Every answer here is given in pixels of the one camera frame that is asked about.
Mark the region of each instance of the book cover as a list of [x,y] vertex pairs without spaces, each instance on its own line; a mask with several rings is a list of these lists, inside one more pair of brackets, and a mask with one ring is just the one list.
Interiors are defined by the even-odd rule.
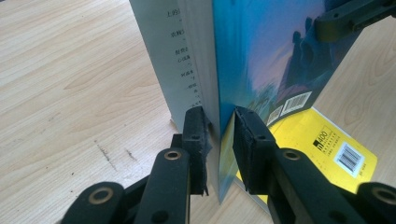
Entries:
[[[333,43],[316,39],[315,19],[345,2],[131,0],[178,129],[185,111],[199,104],[213,125],[208,165],[220,201],[237,172],[232,149],[235,106],[256,111],[283,141],[291,132],[286,120],[296,122],[289,118],[311,108],[359,35]],[[315,116],[318,111],[307,113],[314,118],[310,124],[323,123],[322,116]],[[338,130],[331,122],[327,127]],[[294,139],[296,149],[311,141],[301,137],[304,130],[294,131],[300,136]],[[339,136],[340,143],[351,141]],[[325,161],[334,165],[332,156],[322,159],[321,167]],[[375,159],[367,162],[374,170]]]

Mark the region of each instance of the barcode sticker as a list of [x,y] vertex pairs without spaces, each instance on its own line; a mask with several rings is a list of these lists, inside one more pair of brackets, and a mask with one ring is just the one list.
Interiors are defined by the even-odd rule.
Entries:
[[363,165],[364,156],[350,144],[344,142],[338,150],[337,155],[335,155],[334,161],[347,173],[356,178]]
[[290,113],[296,109],[303,108],[306,101],[308,100],[309,96],[311,95],[312,91],[296,95],[291,97],[289,100],[286,101],[285,106],[283,107],[282,113],[280,116]]
[[276,110],[274,110],[271,114],[270,117],[268,118],[268,122],[267,125],[270,125],[272,122],[274,122],[274,120],[276,120],[277,118],[279,118],[280,115],[280,111],[282,111],[282,106],[278,107]]

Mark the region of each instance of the painted illustration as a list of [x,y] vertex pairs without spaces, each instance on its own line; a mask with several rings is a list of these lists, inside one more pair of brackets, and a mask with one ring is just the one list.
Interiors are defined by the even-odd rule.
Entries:
[[[221,135],[236,105],[267,125],[312,106],[359,35],[319,42],[314,21],[345,2],[214,1]],[[230,153],[221,147],[220,195],[236,172]]]

